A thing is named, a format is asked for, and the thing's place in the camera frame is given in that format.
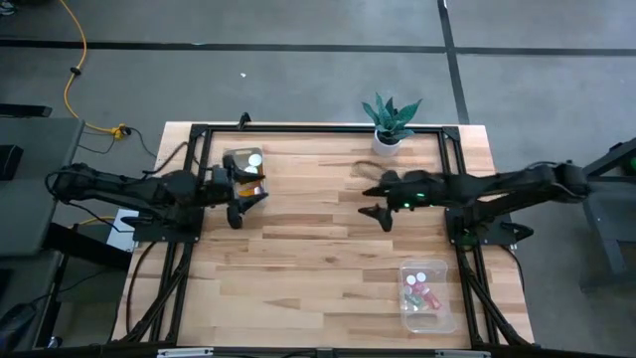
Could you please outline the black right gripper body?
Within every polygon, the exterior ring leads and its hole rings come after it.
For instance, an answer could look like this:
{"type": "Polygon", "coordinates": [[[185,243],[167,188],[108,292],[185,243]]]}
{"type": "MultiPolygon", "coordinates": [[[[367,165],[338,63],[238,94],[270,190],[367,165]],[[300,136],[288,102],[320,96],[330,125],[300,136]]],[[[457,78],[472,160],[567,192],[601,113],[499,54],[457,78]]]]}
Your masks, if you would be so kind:
{"type": "Polygon", "coordinates": [[[390,209],[443,206],[448,200],[445,176],[425,170],[395,175],[385,182],[385,194],[390,209]]]}

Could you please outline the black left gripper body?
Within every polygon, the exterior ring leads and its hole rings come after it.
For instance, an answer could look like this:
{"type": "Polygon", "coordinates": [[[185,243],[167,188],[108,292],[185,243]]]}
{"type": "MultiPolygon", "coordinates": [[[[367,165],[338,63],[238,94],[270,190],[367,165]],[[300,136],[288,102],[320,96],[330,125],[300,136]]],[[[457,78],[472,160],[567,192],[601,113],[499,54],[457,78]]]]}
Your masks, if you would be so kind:
{"type": "Polygon", "coordinates": [[[208,168],[211,178],[202,186],[201,194],[205,199],[234,199],[237,196],[235,174],[237,167],[230,165],[213,165],[208,168]]]}

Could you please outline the white plastic bin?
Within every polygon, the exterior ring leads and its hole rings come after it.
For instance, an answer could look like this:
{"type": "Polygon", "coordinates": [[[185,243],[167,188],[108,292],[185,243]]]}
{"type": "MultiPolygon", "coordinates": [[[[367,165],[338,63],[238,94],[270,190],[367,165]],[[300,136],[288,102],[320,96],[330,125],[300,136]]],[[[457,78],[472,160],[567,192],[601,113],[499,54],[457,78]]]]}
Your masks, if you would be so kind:
{"type": "MultiPolygon", "coordinates": [[[[224,152],[224,155],[226,155],[226,154],[232,155],[234,157],[236,165],[242,170],[244,170],[244,168],[246,168],[248,166],[251,166],[248,163],[248,159],[251,156],[251,154],[260,154],[261,157],[262,157],[262,163],[260,165],[258,165],[258,166],[254,166],[254,167],[258,168],[259,174],[264,175],[264,155],[263,155],[262,150],[259,147],[247,147],[247,148],[229,149],[229,150],[226,150],[224,152]]],[[[263,193],[266,193],[266,190],[265,190],[265,179],[262,179],[262,180],[259,180],[259,181],[262,182],[262,186],[263,186],[263,189],[264,189],[263,193]]],[[[244,184],[244,183],[249,183],[249,182],[236,182],[235,181],[235,184],[236,184],[235,188],[236,188],[236,192],[237,192],[238,196],[239,196],[239,194],[238,194],[237,186],[238,186],[238,184],[244,184]]]]}

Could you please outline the white plant pot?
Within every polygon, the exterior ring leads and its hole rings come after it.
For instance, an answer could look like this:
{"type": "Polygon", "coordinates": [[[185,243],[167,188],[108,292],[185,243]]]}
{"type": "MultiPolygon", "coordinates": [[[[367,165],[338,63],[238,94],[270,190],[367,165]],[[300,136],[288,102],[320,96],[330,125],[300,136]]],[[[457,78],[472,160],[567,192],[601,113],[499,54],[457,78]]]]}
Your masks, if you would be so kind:
{"type": "Polygon", "coordinates": [[[395,156],[400,149],[401,141],[394,144],[385,144],[380,140],[380,133],[376,130],[374,133],[374,139],[372,142],[372,149],[374,152],[383,157],[395,156]]]}

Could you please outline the green snake plant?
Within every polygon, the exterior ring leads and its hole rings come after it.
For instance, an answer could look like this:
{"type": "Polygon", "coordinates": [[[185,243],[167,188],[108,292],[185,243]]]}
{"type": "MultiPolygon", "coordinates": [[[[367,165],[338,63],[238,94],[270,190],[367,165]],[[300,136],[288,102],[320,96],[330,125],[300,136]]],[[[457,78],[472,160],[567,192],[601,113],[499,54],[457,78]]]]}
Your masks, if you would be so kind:
{"type": "Polygon", "coordinates": [[[415,117],[421,102],[422,99],[419,99],[402,108],[397,108],[392,97],[384,101],[376,93],[376,107],[362,102],[362,108],[374,124],[378,141],[386,145],[394,145],[414,134],[414,131],[407,128],[407,125],[415,117]]]}

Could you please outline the clear plastic container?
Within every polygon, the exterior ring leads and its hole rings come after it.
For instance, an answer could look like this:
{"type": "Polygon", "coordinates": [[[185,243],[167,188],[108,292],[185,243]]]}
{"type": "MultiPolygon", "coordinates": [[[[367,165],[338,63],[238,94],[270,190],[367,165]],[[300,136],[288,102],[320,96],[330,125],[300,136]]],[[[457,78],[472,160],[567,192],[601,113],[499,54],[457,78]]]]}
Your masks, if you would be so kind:
{"type": "Polygon", "coordinates": [[[401,322],[412,333],[420,334],[449,334],[455,331],[456,324],[449,300],[449,288],[447,283],[448,266],[441,260],[407,260],[398,269],[398,288],[401,322]],[[427,276],[424,283],[434,293],[441,307],[432,309],[422,298],[413,292],[413,285],[406,283],[408,275],[424,272],[427,276]],[[413,294],[422,299],[423,307],[419,311],[406,310],[404,295],[413,294]]]}

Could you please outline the white sheet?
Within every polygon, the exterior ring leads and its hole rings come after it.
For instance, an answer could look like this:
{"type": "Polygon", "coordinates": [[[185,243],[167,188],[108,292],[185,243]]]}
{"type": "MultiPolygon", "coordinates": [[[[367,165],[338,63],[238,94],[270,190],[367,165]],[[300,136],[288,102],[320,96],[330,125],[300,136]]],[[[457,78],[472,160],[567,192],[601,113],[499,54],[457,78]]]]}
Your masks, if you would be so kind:
{"type": "Polygon", "coordinates": [[[126,217],[137,218],[138,214],[138,211],[119,209],[112,221],[114,228],[110,230],[106,243],[117,249],[132,253],[138,247],[138,244],[133,240],[135,229],[125,224],[122,219],[126,217]]]}

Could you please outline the dark metal stand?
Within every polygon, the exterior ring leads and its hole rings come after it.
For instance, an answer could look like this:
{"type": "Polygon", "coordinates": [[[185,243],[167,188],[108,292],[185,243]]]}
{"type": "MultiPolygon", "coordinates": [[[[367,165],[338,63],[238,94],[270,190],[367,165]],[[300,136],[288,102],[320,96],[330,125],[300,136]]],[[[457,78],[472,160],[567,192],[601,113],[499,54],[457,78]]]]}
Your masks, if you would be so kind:
{"type": "Polygon", "coordinates": [[[620,245],[636,245],[636,169],[633,175],[606,176],[608,171],[636,159],[636,137],[619,142],[583,168],[593,193],[583,202],[589,227],[599,240],[609,271],[580,283],[583,292],[636,284],[636,268],[629,268],[620,245]]]}

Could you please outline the grey side table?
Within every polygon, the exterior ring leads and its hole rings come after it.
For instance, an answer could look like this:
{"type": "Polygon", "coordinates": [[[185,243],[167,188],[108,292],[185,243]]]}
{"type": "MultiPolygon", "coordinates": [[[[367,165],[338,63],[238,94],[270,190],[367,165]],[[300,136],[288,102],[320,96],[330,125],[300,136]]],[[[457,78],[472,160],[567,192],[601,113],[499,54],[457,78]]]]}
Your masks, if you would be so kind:
{"type": "Polygon", "coordinates": [[[0,145],[22,156],[14,178],[0,181],[0,257],[39,251],[56,208],[45,178],[73,160],[84,122],[77,118],[0,118],[0,145]]]}

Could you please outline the black flat device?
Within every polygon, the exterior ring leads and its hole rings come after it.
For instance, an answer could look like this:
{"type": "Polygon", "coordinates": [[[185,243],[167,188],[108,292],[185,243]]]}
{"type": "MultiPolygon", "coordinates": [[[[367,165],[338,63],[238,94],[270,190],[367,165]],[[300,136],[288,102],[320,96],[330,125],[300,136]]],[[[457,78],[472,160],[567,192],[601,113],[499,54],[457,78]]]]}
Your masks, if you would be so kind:
{"type": "Polygon", "coordinates": [[[23,149],[18,145],[0,145],[0,181],[11,181],[18,169],[23,149]]]}

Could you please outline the black aluminium table frame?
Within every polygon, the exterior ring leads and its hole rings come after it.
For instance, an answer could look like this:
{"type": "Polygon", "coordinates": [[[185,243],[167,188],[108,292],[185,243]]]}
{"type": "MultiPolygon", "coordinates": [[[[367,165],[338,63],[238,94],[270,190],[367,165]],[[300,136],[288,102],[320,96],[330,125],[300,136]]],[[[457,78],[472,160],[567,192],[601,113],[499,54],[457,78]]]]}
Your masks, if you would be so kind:
{"type": "Polygon", "coordinates": [[[177,320],[181,346],[274,348],[466,348],[470,335],[496,334],[482,308],[466,319],[456,253],[439,208],[403,211],[384,232],[361,214],[368,181],[353,173],[374,158],[366,124],[215,122],[197,145],[213,160],[229,149],[264,155],[267,198],[239,230],[224,208],[205,213],[190,271],[154,329],[177,320]],[[398,271],[409,260],[440,260],[432,287],[451,322],[446,333],[416,334],[401,321],[398,271]]]}

